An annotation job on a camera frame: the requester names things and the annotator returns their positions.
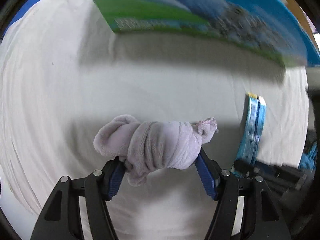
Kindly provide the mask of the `blue long snack pack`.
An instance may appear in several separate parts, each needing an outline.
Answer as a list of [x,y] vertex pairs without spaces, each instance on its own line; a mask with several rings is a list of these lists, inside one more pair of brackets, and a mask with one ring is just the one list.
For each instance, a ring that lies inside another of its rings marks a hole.
[[247,93],[246,106],[244,133],[235,160],[253,165],[257,159],[259,142],[266,119],[266,102],[257,94]]

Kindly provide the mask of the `lilac knotted cloth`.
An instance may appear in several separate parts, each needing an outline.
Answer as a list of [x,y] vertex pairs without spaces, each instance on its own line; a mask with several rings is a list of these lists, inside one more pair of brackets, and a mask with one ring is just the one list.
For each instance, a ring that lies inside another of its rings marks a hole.
[[98,131],[93,146],[105,157],[118,157],[125,165],[129,184],[139,186],[151,172],[191,166],[216,131],[213,117],[195,123],[140,122],[131,115],[120,115]]

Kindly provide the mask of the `cardboard box blue print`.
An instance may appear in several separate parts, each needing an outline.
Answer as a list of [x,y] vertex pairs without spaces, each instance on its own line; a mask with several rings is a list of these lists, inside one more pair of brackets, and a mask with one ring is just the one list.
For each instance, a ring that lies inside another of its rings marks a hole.
[[93,0],[116,33],[165,31],[239,45],[283,67],[315,67],[319,51],[281,0]]

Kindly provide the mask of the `blue plastic bag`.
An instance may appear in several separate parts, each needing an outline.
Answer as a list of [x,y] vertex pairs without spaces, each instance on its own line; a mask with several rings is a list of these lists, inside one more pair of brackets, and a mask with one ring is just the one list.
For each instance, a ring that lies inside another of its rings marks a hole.
[[316,161],[317,161],[317,143],[314,142],[312,146],[302,154],[299,169],[300,170],[315,170],[316,169]]

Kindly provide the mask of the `grey table cloth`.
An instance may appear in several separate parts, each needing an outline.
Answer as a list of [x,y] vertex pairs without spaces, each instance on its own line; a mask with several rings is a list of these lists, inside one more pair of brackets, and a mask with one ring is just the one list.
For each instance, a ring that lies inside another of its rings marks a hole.
[[93,0],[40,0],[1,40],[1,177],[12,222],[31,231],[60,177],[87,176],[112,159],[93,140],[119,115],[214,117],[204,150],[231,168],[246,94],[254,93],[266,102],[257,159],[297,166],[308,127],[306,68],[216,38],[116,33]]

